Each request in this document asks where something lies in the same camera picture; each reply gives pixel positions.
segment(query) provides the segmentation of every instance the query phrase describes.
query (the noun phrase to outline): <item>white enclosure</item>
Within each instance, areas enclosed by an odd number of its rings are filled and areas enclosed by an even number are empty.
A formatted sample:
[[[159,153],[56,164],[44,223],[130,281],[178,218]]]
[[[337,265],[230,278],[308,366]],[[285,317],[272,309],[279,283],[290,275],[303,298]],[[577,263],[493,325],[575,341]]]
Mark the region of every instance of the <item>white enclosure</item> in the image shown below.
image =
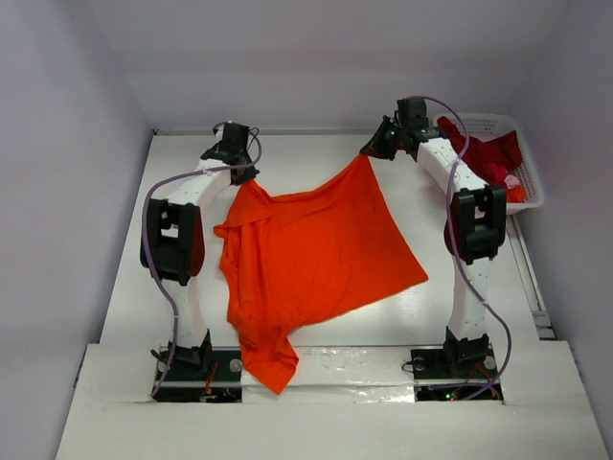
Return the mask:
[[[374,129],[416,94],[526,134],[546,199],[519,221],[611,452],[612,23],[609,0],[3,2],[0,458],[56,455],[153,129]]]

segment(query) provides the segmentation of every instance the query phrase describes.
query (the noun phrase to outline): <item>white platform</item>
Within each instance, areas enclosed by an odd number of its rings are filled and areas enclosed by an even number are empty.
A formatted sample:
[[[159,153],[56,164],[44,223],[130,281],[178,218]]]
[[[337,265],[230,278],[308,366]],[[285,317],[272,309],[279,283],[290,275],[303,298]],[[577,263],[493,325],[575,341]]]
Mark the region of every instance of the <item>white platform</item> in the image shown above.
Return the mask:
[[[278,195],[330,179],[368,138],[261,140],[258,181]],[[192,170],[212,143],[211,136],[153,139],[101,344],[88,349],[58,458],[606,458],[567,345],[538,340],[509,241],[496,259],[489,290],[513,337],[511,364],[502,378],[506,405],[414,403],[413,382],[399,367],[408,346],[443,342],[453,266],[443,244],[443,191],[403,153],[395,162],[373,160],[373,165],[397,225],[430,281],[294,333],[291,342],[303,347],[301,364],[279,398],[245,376],[249,388],[242,404],[150,402],[155,363],[148,350],[168,341],[171,317],[138,259],[142,200],[154,182]],[[204,215],[201,298],[216,346],[238,345],[225,319],[221,240],[212,232],[224,221],[235,192],[224,192]],[[495,354],[502,357],[502,329],[491,318],[488,329]]]

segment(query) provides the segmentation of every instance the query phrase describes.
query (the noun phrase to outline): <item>screw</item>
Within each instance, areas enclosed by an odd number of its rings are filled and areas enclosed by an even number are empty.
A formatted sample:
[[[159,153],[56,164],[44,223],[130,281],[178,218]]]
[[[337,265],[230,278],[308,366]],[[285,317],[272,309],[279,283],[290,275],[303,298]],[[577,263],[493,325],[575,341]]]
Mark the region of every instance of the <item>screw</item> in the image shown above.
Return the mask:
[[[230,370],[232,372],[240,372],[242,370],[242,361],[240,359],[233,359],[230,361]]]
[[[488,356],[483,360],[483,365],[486,369],[493,371],[496,368],[496,360],[492,356]]]
[[[412,361],[413,370],[418,371],[418,372],[423,371],[425,369],[425,366],[422,363],[423,363],[423,358],[421,356],[414,358]]]

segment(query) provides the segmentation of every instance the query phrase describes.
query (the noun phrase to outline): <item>white basket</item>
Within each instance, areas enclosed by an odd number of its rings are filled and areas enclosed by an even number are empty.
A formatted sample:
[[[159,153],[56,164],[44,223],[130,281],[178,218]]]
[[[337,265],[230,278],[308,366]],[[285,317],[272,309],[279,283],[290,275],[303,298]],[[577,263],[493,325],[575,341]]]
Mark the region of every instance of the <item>white basket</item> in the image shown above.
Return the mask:
[[[519,148],[521,149],[524,161],[522,161],[519,168],[510,173],[519,179],[519,182],[526,191],[526,201],[523,203],[507,203],[507,214],[515,214],[522,209],[537,208],[542,205],[543,201],[545,201],[543,188],[538,180],[528,144],[521,131],[517,128],[513,118],[505,115],[492,115],[490,113],[459,113],[458,115],[462,117],[466,129],[468,129],[468,135],[477,137],[482,141],[504,136],[513,130],[517,131],[517,141],[519,142]],[[447,117],[462,132],[462,127],[450,113],[437,115],[434,118],[435,126],[441,117]]]

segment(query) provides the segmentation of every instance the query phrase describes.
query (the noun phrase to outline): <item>orange cloth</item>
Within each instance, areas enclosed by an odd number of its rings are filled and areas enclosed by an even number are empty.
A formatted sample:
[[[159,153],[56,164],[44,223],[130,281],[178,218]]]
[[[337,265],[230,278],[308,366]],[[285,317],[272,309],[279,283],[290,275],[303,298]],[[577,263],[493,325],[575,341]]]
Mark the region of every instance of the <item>orange cloth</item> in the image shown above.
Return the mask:
[[[243,364],[277,394],[298,364],[292,331],[427,280],[364,155],[312,192],[270,196],[246,182],[215,233]]]
[[[523,203],[526,201],[526,191],[521,185],[507,190],[508,203]]]

